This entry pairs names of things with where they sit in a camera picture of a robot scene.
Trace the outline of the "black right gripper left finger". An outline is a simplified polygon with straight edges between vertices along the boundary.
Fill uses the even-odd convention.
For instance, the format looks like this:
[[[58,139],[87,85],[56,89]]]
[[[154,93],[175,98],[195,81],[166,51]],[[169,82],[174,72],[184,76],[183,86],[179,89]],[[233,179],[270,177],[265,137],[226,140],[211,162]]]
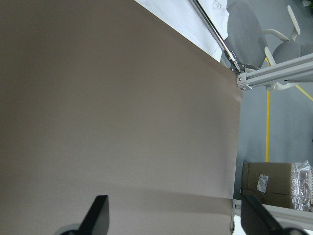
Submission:
[[[78,229],[79,235],[107,235],[109,230],[109,197],[96,196]]]

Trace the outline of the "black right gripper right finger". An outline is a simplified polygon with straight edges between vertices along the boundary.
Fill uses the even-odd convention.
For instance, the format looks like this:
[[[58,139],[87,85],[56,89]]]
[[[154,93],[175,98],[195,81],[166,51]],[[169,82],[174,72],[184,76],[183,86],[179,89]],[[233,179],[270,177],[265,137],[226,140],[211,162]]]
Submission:
[[[283,235],[283,227],[253,195],[243,195],[241,226],[246,235]]]

